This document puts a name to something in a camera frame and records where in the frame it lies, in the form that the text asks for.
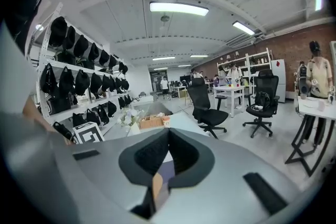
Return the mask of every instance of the man in white shirt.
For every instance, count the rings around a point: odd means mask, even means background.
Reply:
[[[168,89],[168,81],[167,81],[167,77],[163,77],[163,80],[161,80],[161,90],[162,90],[162,95],[163,95],[163,100],[165,100],[165,96],[166,94],[168,94],[168,100],[170,100],[169,98],[169,89]]]
[[[198,73],[194,68],[191,70],[191,73],[192,73],[192,76],[194,79],[197,79],[197,78],[202,78],[203,76]]]
[[[236,80],[241,80],[243,76],[241,69],[239,67],[237,68],[235,63],[231,63],[229,67],[230,71],[227,74],[227,76],[231,78],[232,83],[235,83]],[[238,99],[239,99],[239,106],[237,106],[236,109],[241,109],[242,100],[240,97],[238,97]]]

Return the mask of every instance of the white wall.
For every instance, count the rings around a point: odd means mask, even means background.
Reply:
[[[190,68],[167,69],[168,81],[180,81],[180,77],[185,75],[190,75]]]
[[[130,85],[131,96],[137,97],[140,92],[149,95],[153,91],[151,77],[147,66],[128,67],[126,79]]]

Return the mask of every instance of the black bag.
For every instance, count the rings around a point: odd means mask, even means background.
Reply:
[[[110,87],[111,87],[111,80],[110,80],[109,76],[107,77],[107,76],[104,75],[101,90],[103,92],[106,92],[106,90]]]
[[[78,67],[84,67],[88,69],[95,69],[95,63],[93,61],[90,61],[88,58],[80,57],[76,60],[76,66]]]
[[[110,55],[109,68],[112,69],[116,64],[117,64],[117,60],[115,59],[115,57]]]
[[[130,85],[128,84],[128,81],[126,79],[121,79],[121,88],[124,90],[128,90]]]
[[[117,111],[116,105],[109,101],[107,103],[107,108],[108,108],[108,116],[109,116],[109,118],[113,117],[113,114],[115,114],[115,112]]]
[[[41,74],[40,88],[43,92],[49,93],[52,97],[59,96],[57,81],[51,64],[47,64]]]
[[[63,50],[63,51],[58,51],[55,53],[54,56],[55,61],[58,62],[65,62],[68,63],[69,65],[76,65],[76,57],[75,55],[73,55],[71,52],[67,51],[67,50]]]
[[[56,18],[50,26],[51,34],[49,38],[49,45],[59,47],[62,45],[65,35],[67,34],[67,22],[64,17]]]
[[[106,51],[102,51],[99,58],[99,63],[104,66],[104,64],[109,60],[109,55]]]
[[[120,109],[122,109],[122,108],[124,108],[126,106],[125,100],[122,97],[118,98],[118,102],[119,102]]]
[[[86,120],[83,119],[83,116],[81,114],[72,114],[72,123],[74,127],[77,127],[81,124],[87,123]]]
[[[116,88],[115,81],[112,77],[110,77],[110,88],[109,88],[110,92],[113,92],[115,88]]]
[[[67,36],[63,41],[63,50],[69,50],[73,47],[73,45],[75,44],[75,37],[76,31],[72,26],[70,26],[67,32]]]
[[[64,67],[59,78],[59,93],[62,97],[68,97],[70,90],[74,87],[74,79],[70,69]]]
[[[266,111],[271,105],[271,99],[269,97],[269,94],[262,91],[257,92],[255,104],[261,105],[263,107],[263,111]]]
[[[83,95],[85,90],[90,86],[90,78],[88,74],[79,70],[76,76],[75,92],[77,95]]]
[[[87,39],[81,35],[77,40],[75,47],[74,47],[74,55],[76,57],[82,57],[84,52],[89,48],[89,42]]]
[[[107,117],[106,111],[101,104],[98,106],[98,115],[100,120],[104,123],[104,125],[110,122],[109,117]]]
[[[60,124],[57,121],[55,121],[52,126],[55,128],[57,132],[63,135],[67,140],[73,141],[74,138],[71,132],[68,129],[66,129],[63,124]]]
[[[99,117],[94,113],[92,112],[91,110],[87,110],[86,111],[86,120],[89,122],[96,122],[97,125],[100,124],[100,120],[99,120]]]
[[[70,99],[67,97],[52,97],[47,99],[49,115],[60,113],[64,110],[71,109]]]
[[[92,43],[90,53],[89,53],[89,60],[94,61],[99,56],[99,50],[96,43]]]
[[[118,88],[120,88],[121,86],[122,86],[122,84],[121,84],[121,80],[118,79],[118,78],[116,78],[116,85],[115,85],[115,87],[118,89]]]
[[[96,73],[93,73],[91,77],[90,91],[92,93],[97,93],[101,85],[102,81],[100,76],[96,75]]]

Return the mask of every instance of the gray device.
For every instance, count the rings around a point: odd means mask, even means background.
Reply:
[[[243,147],[188,131],[66,146],[61,135],[20,116],[0,113],[0,125],[11,176],[54,223],[256,223],[280,214],[268,206],[276,203],[278,211],[300,193]],[[168,150],[175,177],[156,211],[152,178]]]

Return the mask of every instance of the chair base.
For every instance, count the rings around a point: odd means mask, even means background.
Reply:
[[[250,124],[250,125],[256,125],[257,127],[254,129],[252,135],[251,135],[251,138],[253,138],[255,136],[255,133],[256,131],[258,130],[258,128],[261,126],[263,127],[266,131],[269,132],[269,136],[271,137],[273,135],[273,132],[271,131],[270,128],[266,127],[266,125],[268,126],[272,126],[272,123],[271,122],[265,122],[265,121],[262,121],[263,119],[262,118],[257,118],[255,119],[253,122],[244,122],[243,123],[243,126],[245,127],[246,124]]]
[[[201,128],[204,129],[204,132],[211,132],[211,134],[213,135],[214,138],[218,139],[217,135],[214,133],[213,130],[224,130],[224,133],[227,132],[226,128],[224,127],[216,127],[216,126],[209,126],[209,125],[206,125],[206,126],[200,126]]]

